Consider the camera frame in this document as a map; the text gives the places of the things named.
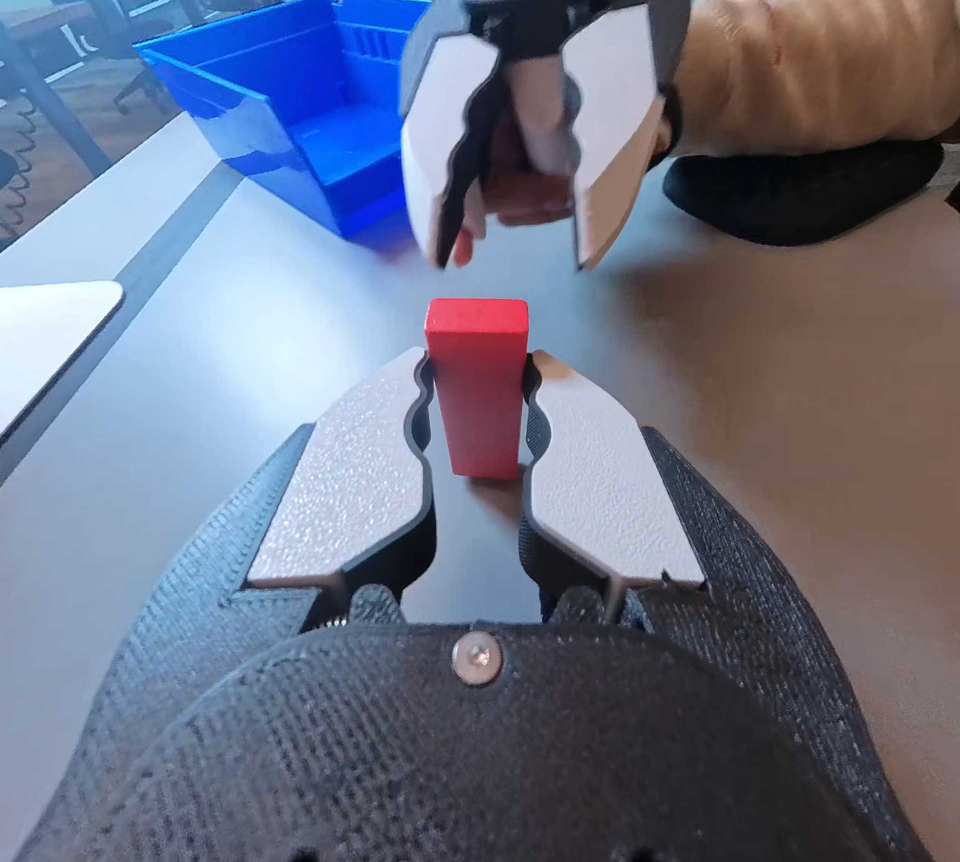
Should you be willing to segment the white document stand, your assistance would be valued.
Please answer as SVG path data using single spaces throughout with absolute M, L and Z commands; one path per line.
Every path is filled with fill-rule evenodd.
M 115 280 L 1 289 L 1 435 L 7 436 L 124 300 Z

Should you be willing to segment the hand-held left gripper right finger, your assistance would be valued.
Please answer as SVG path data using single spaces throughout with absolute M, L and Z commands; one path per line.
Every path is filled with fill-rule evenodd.
M 699 592 L 706 574 L 642 427 L 601 386 L 537 350 L 523 376 L 521 565 L 542 600 L 571 588 Z

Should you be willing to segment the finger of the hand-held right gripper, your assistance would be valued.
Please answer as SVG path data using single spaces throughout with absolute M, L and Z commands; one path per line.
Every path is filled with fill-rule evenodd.
M 401 129 L 406 208 L 426 260 L 445 268 L 458 235 L 486 234 L 481 148 L 491 129 L 471 128 L 469 111 L 493 88 L 498 50 L 473 34 L 434 44 Z
M 567 41 L 579 93 L 573 198 L 578 266 L 594 269 L 625 226 L 653 156 L 664 100 L 647 5 L 611 9 Z

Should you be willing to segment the black wrist rest pad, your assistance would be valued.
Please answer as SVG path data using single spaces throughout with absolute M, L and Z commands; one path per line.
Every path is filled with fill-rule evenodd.
M 717 232 L 762 246 L 808 246 L 916 196 L 944 157 L 937 140 L 803 156 L 690 156 L 672 162 L 662 187 L 676 208 Z

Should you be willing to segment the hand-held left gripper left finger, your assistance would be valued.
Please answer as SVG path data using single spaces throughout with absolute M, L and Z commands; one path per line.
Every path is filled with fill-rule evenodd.
M 433 396 L 426 349 L 413 347 L 321 414 L 250 564 L 250 589 L 318 590 L 346 608 L 376 584 L 402 600 L 437 550 Z

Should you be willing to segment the blue plastic bin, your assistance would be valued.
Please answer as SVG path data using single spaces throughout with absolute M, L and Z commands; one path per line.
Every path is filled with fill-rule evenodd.
M 404 45 L 429 0 L 296 0 L 144 40 L 220 160 L 347 240 L 409 227 Z

